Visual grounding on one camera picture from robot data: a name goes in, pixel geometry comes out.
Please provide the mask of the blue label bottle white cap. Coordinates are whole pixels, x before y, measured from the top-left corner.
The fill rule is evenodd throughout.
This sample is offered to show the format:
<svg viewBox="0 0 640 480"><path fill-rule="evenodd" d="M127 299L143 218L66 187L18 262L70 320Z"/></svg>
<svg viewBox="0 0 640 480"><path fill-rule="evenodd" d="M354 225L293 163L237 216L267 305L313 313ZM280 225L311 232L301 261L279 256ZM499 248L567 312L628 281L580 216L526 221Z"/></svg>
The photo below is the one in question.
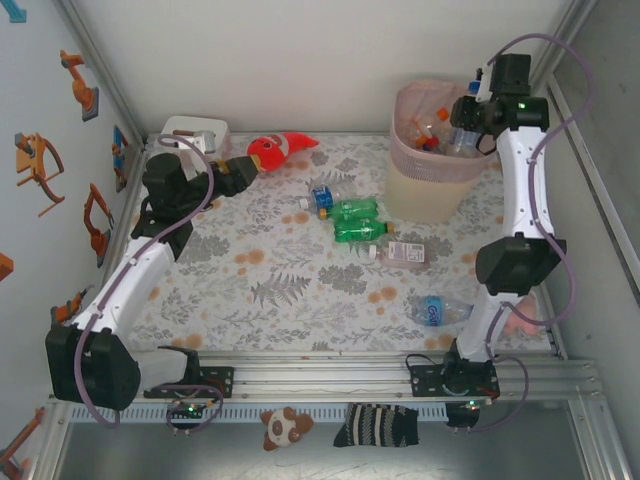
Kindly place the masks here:
<svg viewBox="0 0 640 480"><path fill-rule="evenodd" d="M306 197L299 200L299 205L303 210L318 213L321 209L330 209L341 201L352 200L356 197L354 183L343 180L312 188Z"/></svg>

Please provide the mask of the orange label orange cap bottle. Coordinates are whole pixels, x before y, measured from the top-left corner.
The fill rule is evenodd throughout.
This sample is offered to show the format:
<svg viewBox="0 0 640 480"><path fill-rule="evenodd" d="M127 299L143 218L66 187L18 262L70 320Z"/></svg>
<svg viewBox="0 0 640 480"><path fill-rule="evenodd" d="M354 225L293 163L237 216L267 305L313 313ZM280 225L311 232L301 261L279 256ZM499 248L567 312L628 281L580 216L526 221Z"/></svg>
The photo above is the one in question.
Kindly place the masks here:
<svg viewBox="0 0 640 480"><path fill-rule="evenodd" d="M446 150L447 145L449 144L449 140L451 137L452 127L449 122L450 114L449 111L441 107L434 116L431 125L431 133L438 140L438 149L441 152Z"/></svg>

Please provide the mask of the pale blue label bottle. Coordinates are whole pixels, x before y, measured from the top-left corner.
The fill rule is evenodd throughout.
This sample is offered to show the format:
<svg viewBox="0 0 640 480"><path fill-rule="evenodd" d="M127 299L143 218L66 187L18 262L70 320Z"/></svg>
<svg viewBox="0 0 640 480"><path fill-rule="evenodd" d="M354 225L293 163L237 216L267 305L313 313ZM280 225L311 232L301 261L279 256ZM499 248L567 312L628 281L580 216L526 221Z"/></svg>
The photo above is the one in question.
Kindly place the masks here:
<svg viewBox="0 0 640 480"><path fill-rule="evenodd" d="M451 132L446 144L445 154L459 158L476 158L479 155L477 142L480 139L478 132L465 130L454 125L455 108L450 111Z"/></svg>

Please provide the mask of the green Sprite plastic bottle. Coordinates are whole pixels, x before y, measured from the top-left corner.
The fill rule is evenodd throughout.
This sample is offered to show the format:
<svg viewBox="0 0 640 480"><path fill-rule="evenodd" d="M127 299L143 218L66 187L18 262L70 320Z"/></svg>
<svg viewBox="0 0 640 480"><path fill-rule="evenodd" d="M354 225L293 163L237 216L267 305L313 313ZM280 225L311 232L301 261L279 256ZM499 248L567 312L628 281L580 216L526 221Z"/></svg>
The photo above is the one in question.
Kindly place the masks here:
<svg viewBox="0 0 640 480"><path fill-rule="evenodd" d="M344 200L332 207L320 209L318 215L322 220L332 221L376 218L378 203L373 197Z"/></svg>
<svg viewBox="0 0 640 480"><path fill-rule="evenodd" d="M394 232L395 225L392 222L370 218L342 220L334 224L334 240L337 243L368 242Z"/></svg>

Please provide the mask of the Ganten water bottle blue cap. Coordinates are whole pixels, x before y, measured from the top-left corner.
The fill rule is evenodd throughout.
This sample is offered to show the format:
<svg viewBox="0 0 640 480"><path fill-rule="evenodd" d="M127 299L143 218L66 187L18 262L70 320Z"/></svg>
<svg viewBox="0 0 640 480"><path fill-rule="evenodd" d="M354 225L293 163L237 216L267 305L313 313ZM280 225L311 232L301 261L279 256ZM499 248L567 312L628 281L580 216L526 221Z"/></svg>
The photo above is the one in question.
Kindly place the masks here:
<svg viewBox="0 0 640 480"><path fill-rule="evenodd" d="M473 306L441 295L416 296L411 301L412 320L424 327L442 327L466 321Z"/></svg>

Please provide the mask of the pink plastic bin liner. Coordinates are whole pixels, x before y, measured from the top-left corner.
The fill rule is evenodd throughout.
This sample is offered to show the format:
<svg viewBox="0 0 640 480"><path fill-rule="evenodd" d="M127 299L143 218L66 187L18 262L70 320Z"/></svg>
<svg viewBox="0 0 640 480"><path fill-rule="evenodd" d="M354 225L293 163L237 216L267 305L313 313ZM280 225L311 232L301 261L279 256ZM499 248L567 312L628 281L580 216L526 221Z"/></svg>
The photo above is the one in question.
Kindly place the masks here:
<svg viewBox="0 0 640 480"><path fill-rule="evenodd" d="M394 166L404 176L436 183L472 181L488 166L490 158L479 153L476 158L459 158L418 150L420 136L433 136L431 125L435 113L444 107L452 109L454 102L468 93L464 84L423 79L401 88L395 97L390 130L390 156Z"/></svg>

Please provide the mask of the beige ribbed waste bin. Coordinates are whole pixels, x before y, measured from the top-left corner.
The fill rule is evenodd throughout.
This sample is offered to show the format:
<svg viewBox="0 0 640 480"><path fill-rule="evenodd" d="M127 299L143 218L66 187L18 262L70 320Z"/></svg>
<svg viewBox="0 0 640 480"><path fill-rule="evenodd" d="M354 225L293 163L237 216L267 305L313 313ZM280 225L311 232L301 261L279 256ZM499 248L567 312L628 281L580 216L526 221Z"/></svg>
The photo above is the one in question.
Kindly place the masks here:
<svg viewBox="0 0 640 480"><path fill-rule="evenodd" d="M488 156L489 163L493 159L491 154L486 155L479 150L478 152L483 156ZM476 179L465 183L436 183L416 180L401 174L394 166L389 153L385 185L386 208L392 216L407 221L417 223L445 222L456 213L459 204L480 180L484 171Z"/></svg>

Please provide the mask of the red fish plush toy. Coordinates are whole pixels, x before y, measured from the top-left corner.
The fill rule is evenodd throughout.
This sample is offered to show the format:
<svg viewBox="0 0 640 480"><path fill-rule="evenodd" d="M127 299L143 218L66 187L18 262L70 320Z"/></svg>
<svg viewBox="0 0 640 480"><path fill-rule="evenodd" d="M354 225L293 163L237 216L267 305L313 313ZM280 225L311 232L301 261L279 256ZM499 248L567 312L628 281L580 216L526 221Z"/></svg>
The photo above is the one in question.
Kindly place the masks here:
<svg viewBox="0 0 640 480"><path fill-rule="evenodd" d="M247 147L247 155L256 157L260 169L271 173L281 168L292 154L318 145L317 140L303 133L274 133L254 139Z"/></svg>

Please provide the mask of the white pink tissue box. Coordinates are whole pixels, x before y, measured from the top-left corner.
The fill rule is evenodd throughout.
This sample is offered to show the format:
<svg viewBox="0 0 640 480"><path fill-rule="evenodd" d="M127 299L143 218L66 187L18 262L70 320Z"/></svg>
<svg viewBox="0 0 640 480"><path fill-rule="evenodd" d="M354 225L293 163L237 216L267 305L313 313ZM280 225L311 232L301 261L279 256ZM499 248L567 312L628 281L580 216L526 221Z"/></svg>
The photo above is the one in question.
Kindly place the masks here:
<svg viewBox="0 0 640 480"><path fill-rule="evenodd" d="M216 134L217 150L212 159L227 158L231 151L228 124L219 119L191 116L172 116L165 123L161 133L183 138L186 131L209 130Z"/></svg>

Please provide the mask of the brown white panda plush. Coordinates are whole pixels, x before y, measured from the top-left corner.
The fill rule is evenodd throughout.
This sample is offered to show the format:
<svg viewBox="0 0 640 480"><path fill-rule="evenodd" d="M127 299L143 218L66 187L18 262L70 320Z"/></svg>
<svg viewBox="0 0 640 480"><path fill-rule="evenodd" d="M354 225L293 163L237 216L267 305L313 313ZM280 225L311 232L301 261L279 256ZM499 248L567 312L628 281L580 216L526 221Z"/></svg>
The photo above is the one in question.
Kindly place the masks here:
<svg viewBox="0 0 640 480"><path fill-rule="evenodd" d="M309 414L298 413L292 407L262 412L260 421L266 427L263 449L267 452L296 444L314 426Z"/></svg>

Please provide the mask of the black white striped sock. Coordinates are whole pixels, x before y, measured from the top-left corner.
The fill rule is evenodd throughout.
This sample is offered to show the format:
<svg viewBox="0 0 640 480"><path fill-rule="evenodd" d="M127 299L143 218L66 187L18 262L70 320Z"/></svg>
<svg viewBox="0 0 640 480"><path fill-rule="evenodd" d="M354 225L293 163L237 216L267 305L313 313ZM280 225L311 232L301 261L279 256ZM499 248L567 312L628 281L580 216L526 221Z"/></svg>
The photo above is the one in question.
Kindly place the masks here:
<svg viewBox="0 0 640 480"><path fill-rule="evenodd" d="M400 405L350 403L333 446L404 448L419 444L418 411Z"/></svg>

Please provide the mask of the blue and orange wall sticker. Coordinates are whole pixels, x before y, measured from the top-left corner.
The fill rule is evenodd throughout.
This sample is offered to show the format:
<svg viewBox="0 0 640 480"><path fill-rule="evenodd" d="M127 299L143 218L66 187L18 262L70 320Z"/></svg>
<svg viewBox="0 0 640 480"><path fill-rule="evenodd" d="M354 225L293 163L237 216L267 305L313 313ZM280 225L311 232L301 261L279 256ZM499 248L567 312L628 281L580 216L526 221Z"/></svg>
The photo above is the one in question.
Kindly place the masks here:
<svg viewBox="0 0 640 480"><path fill-rule="evenodd" d="M128 147L129 142L125 135L117 125L114 125L111 155L117 193L124 190L128 183L129 163L126 156Z"/></svg>

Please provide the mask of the aluminium frame post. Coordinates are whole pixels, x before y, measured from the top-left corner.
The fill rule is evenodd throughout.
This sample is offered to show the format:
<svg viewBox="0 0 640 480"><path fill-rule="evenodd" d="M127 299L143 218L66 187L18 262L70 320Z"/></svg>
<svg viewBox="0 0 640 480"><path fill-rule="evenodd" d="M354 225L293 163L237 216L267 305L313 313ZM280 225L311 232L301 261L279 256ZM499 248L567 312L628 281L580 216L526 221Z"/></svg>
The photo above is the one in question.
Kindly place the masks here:
<svg viewBox="0 0 640 480"><path fill-rule="evenodd" d="M99 85L106 91L114 110L123 121L132 138L140 145L144 145L148 133L142 127L134 110L129 105L124 90L117 81L109 62L101 51L101 48L91 33L89 23L77 4L76 0L50 0L67 30L78 46L81 55L89 61L89 68Z"/></svg>
<svg viewBox="0 0 640 480"><path fill-rule="evenodd" d="M569 66L578 73L587 88L587 107L591 105L594 90L592 69L573 42L597 3L598 0L563 0L563 8L549 32L529 33L513 40L510 49L517 52L520 52L522 43L536 42L530 73L535 93L546 93L556 69L562 62L569 62Z"/></svg>

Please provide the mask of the orange claw wall sticker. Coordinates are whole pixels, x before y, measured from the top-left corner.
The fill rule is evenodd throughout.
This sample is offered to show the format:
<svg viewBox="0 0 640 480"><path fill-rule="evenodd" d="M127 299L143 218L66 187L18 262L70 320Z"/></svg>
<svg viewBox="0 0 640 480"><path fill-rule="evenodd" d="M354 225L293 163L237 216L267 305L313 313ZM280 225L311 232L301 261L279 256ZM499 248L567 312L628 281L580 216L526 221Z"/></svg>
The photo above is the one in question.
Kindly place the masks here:
<svg viewBox="0 0 640 480"><path fill-rule="evenodd" d="M38 217L42 217L65 200L64 195L55 194L49 185L51 180L65 172L64 164L53 144L39 133L30 135L17 133L14 140L16 147L16 172L28 173L28 175L19 180L16 185L20 187L26 183L34 182L42 190L50 200L50 205L38 213ZM52 174L46 172L45 156L47 154L53 158L57 168Z"/></svg>

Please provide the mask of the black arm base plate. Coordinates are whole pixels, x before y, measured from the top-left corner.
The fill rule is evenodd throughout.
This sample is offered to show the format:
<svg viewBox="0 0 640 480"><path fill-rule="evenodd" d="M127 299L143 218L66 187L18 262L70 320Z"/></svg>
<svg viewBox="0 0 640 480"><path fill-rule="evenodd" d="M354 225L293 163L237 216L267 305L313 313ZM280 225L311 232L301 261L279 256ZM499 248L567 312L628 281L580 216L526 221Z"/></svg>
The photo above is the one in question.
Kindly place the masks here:
<svg viewBox="0 0 640 480"><path fill-rule="evenodd" d="M218 390L225 399L233 393L235 369L230 366L201 367L195 381L182 380L178 382L179 389L170 389L167 384L159 385L143 391L148 399L179 399L179 398L213 398L209 387Z"/></svg>
<svg viewBox="0 0 640 480"><path fill-rule="evenodd" d="M496 369L491 361L470 362L447 352L440 362L427 355L405 357L412 395L424 398L492 399L500 396Z"/></svg>

